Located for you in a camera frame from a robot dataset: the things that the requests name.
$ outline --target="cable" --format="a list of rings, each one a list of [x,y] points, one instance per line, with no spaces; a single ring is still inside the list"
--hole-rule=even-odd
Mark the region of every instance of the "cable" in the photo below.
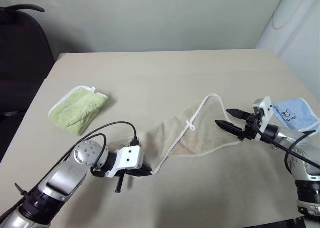
[[[104,142],[103,142],[103,149],[101,150],[101,153],[98,156],[98,159],[96,160],[96,162],[94,163],[94,165],[97,164],[97,162],[99,161],[99,159],[101,158],[103,151],[106,148],[107,145],[107,138],[104,134],[100,133],[100,134],[96,134],[91,136],[92,134],[96,133],[97,131],[109,127],[109,126],[113,126],[113,125],[117,125],[117,124],[126,124],[132,127],[133,132],[134,132],[134,140],[138,140],[137,138],[137,130],[135,128],[135,126],[133,124],[131,124],[130,122],[127,121],[116,121],[116,122],[112,122],[109,124],[105,124],[95,130],[93,130],[92,132],[90,132],[89,134],[85,135],[83,138],[81,138],[77,143],[75,143],[59,160],[58,162],[45,174],[45,176],[27,193],[27,196],[29,196],[37,187],[38,185],[44,180],[44,178],[50,173],[52,172],[52,170],[54,168],[56,168],[62,161],[66,161],[68,159],[68,157],[70,156],[70,153],[72,152],[72,150],[76,147],[76,145],[78,145],[79,143],[83,142],[85,139],[90,139],[90,138],[94,138],[97,136],[103,136],[104,138]],[[15,205],[13,205],[10,209],[8,209],[5,213],[3,213],[0,216],[0,225],[6,220],[6,218],[16,209],[18,208],[24,201],[25,201],[25,197],[21,198]]]
[[[274,146],[280,148],[281,150],[289,153],[290,155],[292,155],[292,156],[294,156],[294,157],[296,157],[296,158],[298,158],[298,159],[300,159],[300,160],[308,163],[309,165],[314,166],[315,168],[320,169],[320,165],[319,165],[319,164],[317,164],[317,163],[315,163],[315,162],[313,162],[313,161],[311,161],[311,160],[303,157],[302,155],[299,155],[299,154],[295,153],[294,151],[292,151],[292,150],[284,147],[283,145],[275,142],[273,139],[271,139],[271,138],[268,137],[267,135],[263,134],[263,133],[260,131],[259,127],[258,127],[258,119],[257,119],[257,118],[254,119],[254,129],[255,129],[256,132],[258,132],[258,134],[259,134],[263,139],[265,139],[266,141],[268,141],[268,142],[271,143],[272,145],[274,145]]]
[[[307,138],[308,136],[310,136],[312,133],[315,133],[315,130],[310,130],[304,133],[303,136],[301,136],[299,139],[297,139],[294,143],[292,143],[292,145],[289,147],[289,150],[292,151],[293,148],[299,143],[301,142],[303,139]],[[285,153],[285,157],[284,157],[284,164],[285,164],[285,168],[288,170],[288,172],[291,174],[291,169],[289,167],[288,164],[288,158],[289,158],[289,153]]]

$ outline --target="wall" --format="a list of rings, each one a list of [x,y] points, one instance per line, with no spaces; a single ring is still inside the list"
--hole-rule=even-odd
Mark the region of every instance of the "wall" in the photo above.
[[[257,48],[272,50],[320,101],[319,0],[282,0]]]
[[[280,0],[0,0],[31,3],[61,52],[254,48]]]

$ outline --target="cloth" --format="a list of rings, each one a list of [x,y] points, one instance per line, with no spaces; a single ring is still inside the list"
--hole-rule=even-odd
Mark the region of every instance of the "cloth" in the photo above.
[[[108,97],[95,88],[77,86],[49,111],[49,119],[59,128],[81,136]]]
[[[201,104],[139,134],[144,162],[157,174],[168,157],[200,157],[241,143],[236,136],[220,129],[215,120],[230,121],[221,98],[210,94]],[[108,144],[108,148],[114,151],[126,145],[119,141]]]
[[[302,98],[295,98],[273,104],[274,115],[289,129],[299,132],[316,130],[319,132],[320,120],[309,104]]]

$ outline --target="blue towel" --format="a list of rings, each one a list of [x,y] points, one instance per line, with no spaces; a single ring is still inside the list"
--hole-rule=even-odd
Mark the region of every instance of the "blue towel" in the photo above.
[[[273,104],[274,115],[287,128],[299,132],[316,130],[319,132],[320,120],[309,104],[302,98],[295,98]]]

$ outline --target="green towel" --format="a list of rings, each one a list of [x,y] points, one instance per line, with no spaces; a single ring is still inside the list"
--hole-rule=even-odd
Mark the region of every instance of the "green towel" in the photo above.
[[[95,88],[77,86],[49,112],[49,119],[61,129],[81,136],[108,97],[95,93]]]

